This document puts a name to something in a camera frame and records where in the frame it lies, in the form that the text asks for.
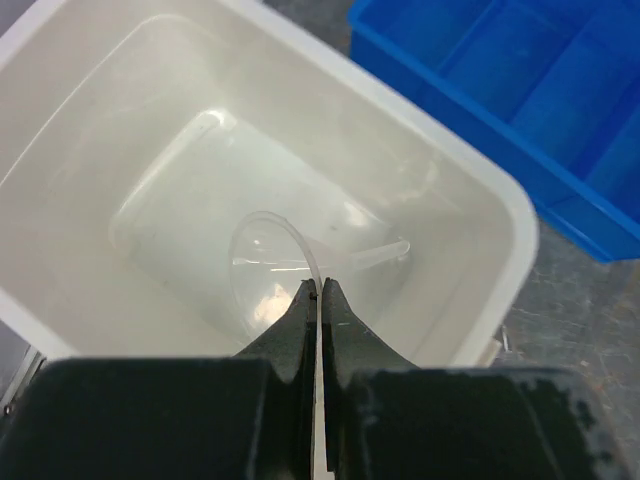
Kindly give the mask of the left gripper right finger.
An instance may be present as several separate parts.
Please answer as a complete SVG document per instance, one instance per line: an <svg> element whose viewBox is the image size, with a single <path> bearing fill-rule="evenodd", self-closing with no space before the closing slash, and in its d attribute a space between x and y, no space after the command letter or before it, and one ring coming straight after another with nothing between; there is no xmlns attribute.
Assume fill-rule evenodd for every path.
<svg viewBox="0 0 640 480"><path fill-rule="evenodd" d="M323 286L321 327L326 388L345 388L360 370L415 367L354 313L341 285L332 278Z"/></svg>

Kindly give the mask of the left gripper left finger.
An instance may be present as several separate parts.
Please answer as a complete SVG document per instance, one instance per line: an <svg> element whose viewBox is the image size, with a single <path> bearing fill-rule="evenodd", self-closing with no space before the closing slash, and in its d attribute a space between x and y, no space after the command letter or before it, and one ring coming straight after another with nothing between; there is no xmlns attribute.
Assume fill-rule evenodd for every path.
<svg viewBox="0 0 640 480"><path fill-rule="evenodd" d="M314 385L318 294L314 280L303 280L285 313L232 358L234 384L258 383L274 374L285 384Z"/></svg>

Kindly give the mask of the clear plastic funnel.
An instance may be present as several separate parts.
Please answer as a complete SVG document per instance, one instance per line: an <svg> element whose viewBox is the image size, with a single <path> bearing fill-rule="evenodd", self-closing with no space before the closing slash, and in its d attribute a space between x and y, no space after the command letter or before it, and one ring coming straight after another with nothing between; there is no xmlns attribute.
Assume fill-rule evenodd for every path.
<svg viewBox="0 0 640 480"><path fill-rule="evenodd" d="M332 479L336 471L334 432L341 388L326 388L323 377L321 301L325 280L332 278L339 284L368 280L384 267L397 266L409 250L405 240L353 253L336 250L267 211L248 215L234 231L229 247L230 285L240 317L255 334L254 340L285 313L303 280L316 284L315 384L286 384L291 403L284 411L292 417L294 477Z"/></svg>

